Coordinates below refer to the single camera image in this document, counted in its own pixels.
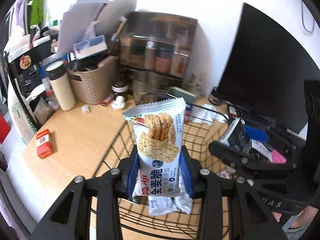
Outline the person right hand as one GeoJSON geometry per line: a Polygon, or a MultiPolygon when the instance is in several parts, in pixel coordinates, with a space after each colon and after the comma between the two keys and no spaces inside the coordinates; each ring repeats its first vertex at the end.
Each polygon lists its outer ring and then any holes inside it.
{"type": "Polygon", "coordinates": [[[314,217],[317,215],[319,209],[311,206],[307,206],[299,215],[291,217],[283,226],[283,230],[286,231],[289,228],[301,228],[308,225],[314,217]]]}

